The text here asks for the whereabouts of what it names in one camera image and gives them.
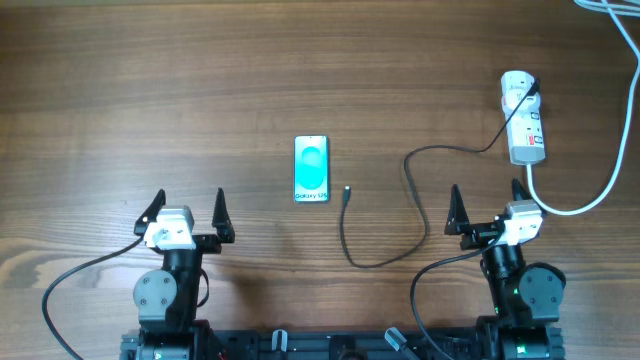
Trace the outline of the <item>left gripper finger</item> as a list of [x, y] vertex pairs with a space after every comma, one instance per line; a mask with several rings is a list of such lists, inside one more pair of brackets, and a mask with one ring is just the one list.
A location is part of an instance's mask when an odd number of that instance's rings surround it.
[[235, 242], [235, 230], [227, 210], [225, 194], [222, 188], [219, 188], [216, 194], [212, 227], [216, 230], [220, 243]]
[[136, 236], [143, 236], [148, 229], [148, 226], [155, 222], [160, 210], [166, 205], [166, 193], [163, 189], [160, 189], [153, 201], [146, 208], [146, 210], [140, 215], [134, 224], [134, 234]]

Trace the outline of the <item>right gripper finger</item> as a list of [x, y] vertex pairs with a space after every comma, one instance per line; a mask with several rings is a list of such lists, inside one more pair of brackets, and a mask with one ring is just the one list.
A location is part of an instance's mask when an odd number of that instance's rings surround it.
[[511, 180], [511, 191], [513, 201], [510, 203], [510, 215], [521, 216], [524, 214], [539, 214], [546, 216], [547, 212], [542, 209], [539, 204], [533, 200], [529, 192], [524, 188], [517, 178]]
[[467, 234], [471, 224], [457, 184], [451, 187], [450, 207], [444, 229], [445, 235]]

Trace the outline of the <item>turquoise screen smartphone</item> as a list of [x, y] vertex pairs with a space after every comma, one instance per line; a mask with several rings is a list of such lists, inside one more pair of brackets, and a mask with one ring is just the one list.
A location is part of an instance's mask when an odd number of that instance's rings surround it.
[[294, 139], [293, 198], [297, 203], [329, 200], [329, 146], [326, 135]]

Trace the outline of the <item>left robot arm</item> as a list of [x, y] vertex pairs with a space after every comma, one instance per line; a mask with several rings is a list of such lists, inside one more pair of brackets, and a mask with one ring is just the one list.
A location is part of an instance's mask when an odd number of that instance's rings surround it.
[[213, 234], [195, 235], [191, 209], [166, 204], [159, 190], [134, 225], [134, 233], [163, 257], [160, 269], [136, 282], [133, 300], [140, 328], [122, 337], [121, 359], [226, 359], [228, 352], [197, 309], [209, 299], [199, 296], [205, 254], [219, 254], [221, 245], [235, 241], [225, 194], [217, 190], [211, 226]]

